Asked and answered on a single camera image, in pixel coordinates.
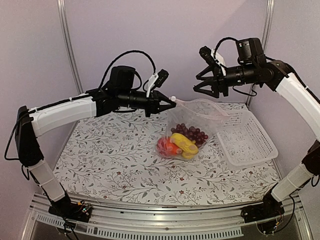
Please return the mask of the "red bell pepper toy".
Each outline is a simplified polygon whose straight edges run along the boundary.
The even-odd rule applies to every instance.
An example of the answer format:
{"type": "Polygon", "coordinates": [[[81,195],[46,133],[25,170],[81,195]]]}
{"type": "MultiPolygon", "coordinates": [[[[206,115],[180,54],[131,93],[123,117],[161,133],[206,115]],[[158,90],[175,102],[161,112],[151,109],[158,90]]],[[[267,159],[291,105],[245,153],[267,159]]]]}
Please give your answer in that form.
{"type": "Polygon", "coordinates": [[[156,150],[157,153],[160,154],[161,156],[169,156],[170,152],[167,148],[167,138],[166,137],[161,137],[156,144],[156,150]]]}

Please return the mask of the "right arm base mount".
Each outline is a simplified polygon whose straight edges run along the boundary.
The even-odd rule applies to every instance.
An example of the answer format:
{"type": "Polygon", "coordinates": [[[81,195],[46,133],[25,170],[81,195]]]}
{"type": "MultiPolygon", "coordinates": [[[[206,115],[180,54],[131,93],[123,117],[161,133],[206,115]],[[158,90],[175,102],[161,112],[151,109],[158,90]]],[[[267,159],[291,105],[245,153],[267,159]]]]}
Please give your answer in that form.
{"type": "Polygon", "coordinates": [[[276,232],[285,213],[282,202],[275,200],[271,192],[269,190],[266,193],[262,198],[262,203],[245,206],[240,213],[245,223],[263,221],[257,224],[257,228],[265,235],[276,232]]]}

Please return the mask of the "clear zip top bag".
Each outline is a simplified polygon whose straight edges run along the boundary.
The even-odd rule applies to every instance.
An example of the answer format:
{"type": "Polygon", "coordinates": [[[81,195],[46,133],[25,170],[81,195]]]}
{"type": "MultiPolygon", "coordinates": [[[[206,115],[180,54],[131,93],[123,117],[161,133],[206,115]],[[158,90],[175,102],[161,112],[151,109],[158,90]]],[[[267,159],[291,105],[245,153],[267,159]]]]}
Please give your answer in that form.
{"type": "MultiPolygon", "coordinates": [[[[200,130],[205,132],[209,139],[211,139],[218,132],[218,127],[220,127],[230,117],[216,103],[207,99],[199,98],[191,101],[183,101],[175,96],[172,96],[170,100],[176,103],[176,107],[167,111],[167,125],[164,134],[161,136],[167,138],[167,143],[171,142],[170,137],[172,133],[170,129],[175,128],[177,124],[185,124],[187,127],[194,126],[196,128],[200,128],[200,130]]],[[[205,144],[198,148],[198,153],[205,144]]],[[[181,154],[160,156],[164,158],[180,159],[185,161],[189,160],[184,159],[181,154]]]]}

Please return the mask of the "white perforated plastic basket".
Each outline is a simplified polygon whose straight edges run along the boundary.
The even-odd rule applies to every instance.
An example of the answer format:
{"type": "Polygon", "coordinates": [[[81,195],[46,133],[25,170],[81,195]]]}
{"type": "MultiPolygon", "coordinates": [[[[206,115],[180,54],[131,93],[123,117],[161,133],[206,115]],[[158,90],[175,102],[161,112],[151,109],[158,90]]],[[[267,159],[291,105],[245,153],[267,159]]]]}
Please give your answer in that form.
{"type": "Polygon", "coordinates": [[[273,141],[253,113],[246,109],[227,112],[217,129],[217,139],[230,169],[241,170],[269,162],[278,156],[273,141]]]}

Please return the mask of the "left aluminium corner post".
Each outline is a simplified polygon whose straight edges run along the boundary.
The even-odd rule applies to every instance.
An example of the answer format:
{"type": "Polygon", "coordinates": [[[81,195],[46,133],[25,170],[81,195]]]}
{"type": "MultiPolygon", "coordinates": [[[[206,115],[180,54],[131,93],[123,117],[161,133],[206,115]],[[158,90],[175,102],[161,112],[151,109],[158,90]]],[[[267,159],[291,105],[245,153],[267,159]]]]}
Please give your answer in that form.
{"type": "Polygon", "coordinates": [[[68,25],[68,18],[67,18],[67,11],[66,11],[66,5],[64,0],[57,0],[57,10],[58,10],[58,15],[59,15],[59,20],[60,20],[60,26],[62,30],[62,36],[64,40],[64,45],[66,49],[66,54],[68,58],[68,62],[70,65],[70,70],[71,74],[73,77],[73,81],[76,87],[76,90],[78,94],[81,94],[84,92],[82,82],[80,79],[79,71],[77,68],[77,63],[74,55],[74,50],[72,46],[72,40],[71,40],[71,35],[70,35],[70,30],[69,30],[69,25],[68,25]]]}

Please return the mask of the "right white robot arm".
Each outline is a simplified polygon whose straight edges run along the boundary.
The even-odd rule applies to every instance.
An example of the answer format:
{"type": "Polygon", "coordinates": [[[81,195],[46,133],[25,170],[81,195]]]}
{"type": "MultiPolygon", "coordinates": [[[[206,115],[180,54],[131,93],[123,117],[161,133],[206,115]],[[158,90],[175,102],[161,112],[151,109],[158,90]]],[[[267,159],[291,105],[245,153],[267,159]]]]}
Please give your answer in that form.
{"type": "Polygon", "coordinates": [[[218,99],[227,97],[229,90],[244,85],[267,86],[277,93],[308,126],[314,142],[307,154],[266,195],[259,206],[262,218],[269,218],[278,210],[278,203],[320,174],[320,100],[287,62],[268,57],[259,38],[222,38],[214,48],[203,46],[199,55],[207,66],[196,75],[200,82],[193,87],[197,93],[218,99]],[[233,41],[237,51],[237,65],[226,66],[218,54],[220,45],[233,41]]]}

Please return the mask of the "yellow banana toy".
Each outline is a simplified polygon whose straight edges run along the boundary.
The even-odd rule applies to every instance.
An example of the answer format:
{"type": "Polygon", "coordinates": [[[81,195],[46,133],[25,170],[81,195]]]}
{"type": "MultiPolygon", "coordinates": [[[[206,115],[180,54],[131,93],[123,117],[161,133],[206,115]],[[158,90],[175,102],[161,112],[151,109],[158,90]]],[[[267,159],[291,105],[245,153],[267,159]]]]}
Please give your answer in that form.
{"type": "Polygon", "coordinates": [[[190,160],[199,152],[199,148],[181,133],[173,133],[170,142],[182,150],[181,156],[184,159],[190,160]]]}

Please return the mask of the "aluminium front rail frame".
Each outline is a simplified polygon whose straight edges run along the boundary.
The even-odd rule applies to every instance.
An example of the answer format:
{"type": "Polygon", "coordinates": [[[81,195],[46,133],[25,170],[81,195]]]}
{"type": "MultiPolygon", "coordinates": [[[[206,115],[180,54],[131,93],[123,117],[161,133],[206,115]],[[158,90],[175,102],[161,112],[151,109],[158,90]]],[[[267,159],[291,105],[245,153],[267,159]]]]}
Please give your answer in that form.
{"type": "Polygon", "coordinates": [[[49,201],[36,193],[22,228],[23,240],[313,240],[297,194],[284,200],[279,232],[259,231],[260,222],[245,222],[247,204],[147,205],[71,194],[72,201],[92,204],[89,222],[76,222],[74,230],[48,212],[49,201]]]}

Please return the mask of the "dark red grapes toy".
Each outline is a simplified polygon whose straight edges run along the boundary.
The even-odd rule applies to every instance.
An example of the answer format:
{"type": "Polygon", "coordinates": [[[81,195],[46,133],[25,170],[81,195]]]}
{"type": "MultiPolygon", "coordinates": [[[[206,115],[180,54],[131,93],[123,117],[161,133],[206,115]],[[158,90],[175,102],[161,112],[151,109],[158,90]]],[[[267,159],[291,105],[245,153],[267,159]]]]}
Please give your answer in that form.
{"type": "Polygon", "coordinates": [[[200,128],[196,128],[194,126],[187,127],[184,123],[177,124],[175,127],[172,127],[170,132],[170,139],[174,143],[185,143],[187,145],[193,144],[198,148],[204,145],[209,139],[209,136],[204,131],[201,131],[200,128]]]}

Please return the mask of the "floral patterned table mat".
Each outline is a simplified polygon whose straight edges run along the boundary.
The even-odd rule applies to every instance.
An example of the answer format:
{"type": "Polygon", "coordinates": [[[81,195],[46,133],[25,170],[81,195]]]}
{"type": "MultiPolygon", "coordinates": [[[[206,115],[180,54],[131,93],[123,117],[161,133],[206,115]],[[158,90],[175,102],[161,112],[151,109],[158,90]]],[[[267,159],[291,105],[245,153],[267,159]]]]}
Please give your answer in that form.
{"type": "MultiPolygon", "coordinates": [[[[216,103],[226,113],[248,110],[216,103]]],[[[69,193],[155,205],[218,205],[259,201],[279,181],[273,160],[232,170],[217,133],[190,160],[156,152],[167,111],[110,113],[78,122],[55,166],[69,193]]]]}

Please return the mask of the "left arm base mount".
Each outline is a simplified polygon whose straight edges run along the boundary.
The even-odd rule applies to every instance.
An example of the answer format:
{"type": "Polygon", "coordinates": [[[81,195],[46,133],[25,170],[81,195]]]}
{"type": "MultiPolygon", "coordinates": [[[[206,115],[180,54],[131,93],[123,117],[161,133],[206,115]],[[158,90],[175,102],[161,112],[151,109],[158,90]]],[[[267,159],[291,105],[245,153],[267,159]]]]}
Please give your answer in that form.
{"type": "Polygon", "coordinates": [[[48,213],[67,220],[88,223],[93,211],[93,206],[84,200],[72,202],[68,193],[58,201],[50,200],[48,213]]]}

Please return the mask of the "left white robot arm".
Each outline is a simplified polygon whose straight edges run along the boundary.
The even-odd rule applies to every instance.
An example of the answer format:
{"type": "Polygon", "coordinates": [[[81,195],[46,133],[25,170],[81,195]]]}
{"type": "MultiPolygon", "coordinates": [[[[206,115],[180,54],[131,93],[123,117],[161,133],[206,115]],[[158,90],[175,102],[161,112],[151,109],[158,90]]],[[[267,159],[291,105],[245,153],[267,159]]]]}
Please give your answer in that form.
{"type": "Polygon", "coordinates": [[[162,69],[148,79],[146,91],[133,88],[135,75],[133,67],[116,66],[111,70],[105,89],[96,88],[43,107],[28,109],[22,106],[18,110],[14,133],[18,160],[31,172],[48,198],[55,202],[55,209],[63,217],[74,213],[74,205],[67,200],[66,191],[45,162],[37,138],[72,122],[116,113],[121,107],[131,112],[142,109],[149,117],[176,106],[175,102],[156,90],[168,78],[166,70],[162,69]]]}

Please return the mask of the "orange pumpkin toy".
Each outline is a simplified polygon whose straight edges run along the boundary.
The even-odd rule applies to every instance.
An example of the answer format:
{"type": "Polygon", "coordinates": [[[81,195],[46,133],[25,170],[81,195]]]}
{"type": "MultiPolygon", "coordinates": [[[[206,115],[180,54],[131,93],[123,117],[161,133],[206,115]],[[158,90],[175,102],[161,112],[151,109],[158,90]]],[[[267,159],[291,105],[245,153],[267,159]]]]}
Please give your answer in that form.
{"type": "Polygon", "coordinates": [[[177,145],[175,145],[172,142],[166,143],[166,152],[169,156],[176,156],[180,155],[183,151],[181,148],[179,148],[177,145]]]}

